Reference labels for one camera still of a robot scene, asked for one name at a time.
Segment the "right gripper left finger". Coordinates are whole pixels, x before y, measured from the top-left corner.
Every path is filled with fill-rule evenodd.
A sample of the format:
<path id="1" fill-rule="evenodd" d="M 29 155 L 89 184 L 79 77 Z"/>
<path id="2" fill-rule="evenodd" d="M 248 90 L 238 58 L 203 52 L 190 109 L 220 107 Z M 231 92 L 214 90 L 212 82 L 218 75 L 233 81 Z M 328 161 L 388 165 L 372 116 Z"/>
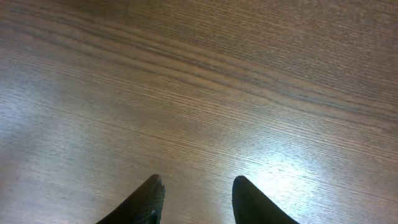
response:
<path id="1" fill-rule="evenodd" d="M 164 198 L 165 185 L 153 174 L 97 224 L 160 224 Z"/>

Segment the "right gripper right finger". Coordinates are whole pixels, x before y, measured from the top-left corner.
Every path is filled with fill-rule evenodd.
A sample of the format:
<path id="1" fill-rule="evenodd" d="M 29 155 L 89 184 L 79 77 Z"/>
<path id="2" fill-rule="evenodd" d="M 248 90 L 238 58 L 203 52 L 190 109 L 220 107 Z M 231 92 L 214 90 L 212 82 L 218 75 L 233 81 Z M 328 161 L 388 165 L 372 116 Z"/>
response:
<path id="1" fill-rule="evenodd" d="M 299 224 L 243 175 L 234 179 L 232 205 L 236 224 Z"/>

